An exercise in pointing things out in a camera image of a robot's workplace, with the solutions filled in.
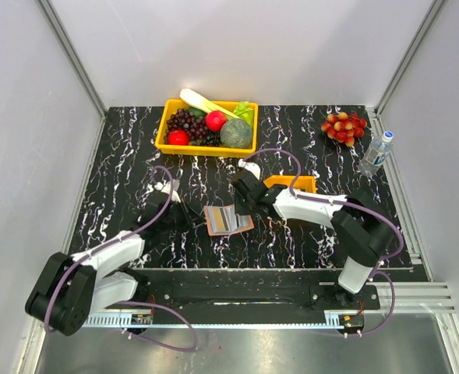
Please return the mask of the yellow credit card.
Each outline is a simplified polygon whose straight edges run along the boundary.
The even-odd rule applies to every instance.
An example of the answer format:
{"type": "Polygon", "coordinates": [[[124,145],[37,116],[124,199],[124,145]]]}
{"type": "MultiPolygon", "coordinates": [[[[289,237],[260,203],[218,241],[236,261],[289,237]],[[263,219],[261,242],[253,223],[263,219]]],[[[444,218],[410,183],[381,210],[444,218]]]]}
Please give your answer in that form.
{"type": "Polygon", "coordinates": [[[211,230],[215,234],[227,234],[233,231],[227,211],[222,206],[209,206],[207,211],[211,230]]]}

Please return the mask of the yellow fruit tray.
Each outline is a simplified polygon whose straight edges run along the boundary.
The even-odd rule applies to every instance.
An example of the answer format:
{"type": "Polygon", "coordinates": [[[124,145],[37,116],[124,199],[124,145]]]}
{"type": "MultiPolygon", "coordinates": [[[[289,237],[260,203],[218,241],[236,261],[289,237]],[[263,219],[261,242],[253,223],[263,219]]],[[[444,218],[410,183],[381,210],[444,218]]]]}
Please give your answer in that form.
{"type": "Polygon", "coordinates": [[[249,106],[254,110],[252,123],[252,142],[247,148],[230,148],[225,146],[179,146],[168,145],[164,142],[164,137],[167,132],[167,120],[178,109],[187,108],[188,105],[181,99],[169,99],[164,105],[163,115],[161,116],[160,125],[158,126],[157,136],[155,139],[155,147],[165,154],[178,154],[189,156],[204,156],[204,157],[235,157],[245,158],[256,151],[257,136],[258,136],[258,114],[259,106],[257,103],[249,102],[249,106]]]}

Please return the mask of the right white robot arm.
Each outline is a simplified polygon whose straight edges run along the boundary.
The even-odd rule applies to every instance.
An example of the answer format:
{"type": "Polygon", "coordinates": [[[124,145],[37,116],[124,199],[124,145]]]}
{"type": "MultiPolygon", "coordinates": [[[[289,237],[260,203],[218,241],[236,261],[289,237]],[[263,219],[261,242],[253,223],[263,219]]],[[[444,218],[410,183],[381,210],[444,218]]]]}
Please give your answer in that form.
{"type": "Polygon", "coordinates": [[[375,209],[365,192],[328,196],[283,184],[268,187],[244,168],[231,184],[238,214],[305,221],[333,229],[347,255],[334,289],[334,299],[346,309],[361,301],[362,287],[397,233],[392,222],[375,209]]]}

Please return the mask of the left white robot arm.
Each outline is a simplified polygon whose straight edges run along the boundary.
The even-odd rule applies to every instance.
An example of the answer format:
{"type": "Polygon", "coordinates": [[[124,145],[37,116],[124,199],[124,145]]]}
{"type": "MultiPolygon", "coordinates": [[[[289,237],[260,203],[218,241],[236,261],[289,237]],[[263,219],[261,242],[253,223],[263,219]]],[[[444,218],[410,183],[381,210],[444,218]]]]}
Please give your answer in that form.
{"type": "Polygon", "coordinates": [[[139,308],[151,301],[147,276],[128,265],[172,232],[198,223],[199,215],[178,195],[178,187],[173,181],[155,192],[134,225],[104,249],[50,256],[26,300],[26,313],[70,336],[101,309],[119,302],[139,308]]]}

